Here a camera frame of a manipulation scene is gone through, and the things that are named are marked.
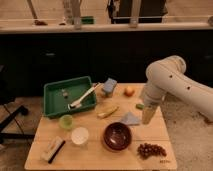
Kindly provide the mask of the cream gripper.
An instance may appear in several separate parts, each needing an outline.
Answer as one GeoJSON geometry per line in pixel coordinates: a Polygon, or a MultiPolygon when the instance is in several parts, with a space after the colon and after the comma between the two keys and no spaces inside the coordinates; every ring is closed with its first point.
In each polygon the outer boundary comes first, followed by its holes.
{"type": "Polygon", "coordinates": [[[142,123],[147,125],[150,123],[151,119],[156,113],[158,108],[157,104],[154,105],[145,105],[142,111],[142,123]]]}

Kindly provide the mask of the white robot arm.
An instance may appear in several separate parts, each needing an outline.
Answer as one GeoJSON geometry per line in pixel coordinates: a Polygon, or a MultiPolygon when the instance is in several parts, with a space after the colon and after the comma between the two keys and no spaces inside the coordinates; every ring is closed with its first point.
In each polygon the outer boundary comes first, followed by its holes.
{"type": "Polygon", "coordinates": [[[147,83],[141,92],[142,123],[149,124],[165,95],[170,93],[194,106],[213,122],[213,88],[184,75],[185,60],[176,55],[157,60],[146,69],[147,83]]]}

